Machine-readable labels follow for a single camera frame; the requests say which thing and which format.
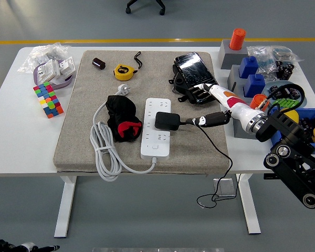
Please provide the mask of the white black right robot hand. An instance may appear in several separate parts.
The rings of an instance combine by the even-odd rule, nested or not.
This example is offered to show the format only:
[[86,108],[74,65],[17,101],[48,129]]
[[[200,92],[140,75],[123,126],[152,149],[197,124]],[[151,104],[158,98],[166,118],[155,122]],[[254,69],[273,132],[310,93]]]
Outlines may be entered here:
[[224,87],[203,83],[190,88],[190,91],[199,96],[212,96],[227,111],[214,112],[198,118],[187,119],[187,124],[209,128],[225,125],[229,122],[230,118],[233,118],[239,120],[242,129],[251,134],[256,133],[265,122],[265,113],[263,111],[251,108],[244,100]]

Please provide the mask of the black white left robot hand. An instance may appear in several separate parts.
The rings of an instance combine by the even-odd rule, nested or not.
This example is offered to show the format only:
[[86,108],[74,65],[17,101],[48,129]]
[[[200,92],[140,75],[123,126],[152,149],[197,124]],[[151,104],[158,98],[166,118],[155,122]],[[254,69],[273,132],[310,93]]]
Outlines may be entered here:
[[38,247],[32,242],[27,242],[18,246],[10,244],[2,239],[0,239],[0,251],[14,252],[14,251],[31,251],[31,252],[48,252],[48,251],[57,251],[60,249],[59,245],[46,246],[46,247]]

